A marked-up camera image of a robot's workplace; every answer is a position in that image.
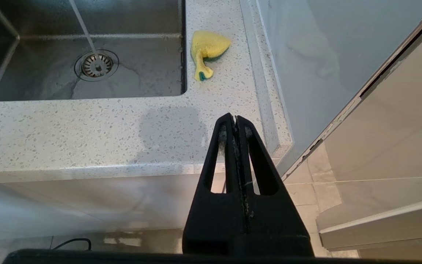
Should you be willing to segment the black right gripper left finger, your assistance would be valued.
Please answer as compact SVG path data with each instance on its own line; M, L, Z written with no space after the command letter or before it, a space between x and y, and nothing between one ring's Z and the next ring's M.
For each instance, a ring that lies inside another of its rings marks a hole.
M224 144L226 193L211 191L219 144ZM248 158L242 156L239 130L233 115L215 124L209 149L186 220L185 242L228 242L248 237L248 203L245 185Z

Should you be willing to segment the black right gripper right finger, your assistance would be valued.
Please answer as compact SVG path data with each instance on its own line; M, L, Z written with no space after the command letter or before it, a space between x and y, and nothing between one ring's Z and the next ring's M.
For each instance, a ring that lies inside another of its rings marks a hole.
M309 239L256 127L236 117L239 180L249 234Z

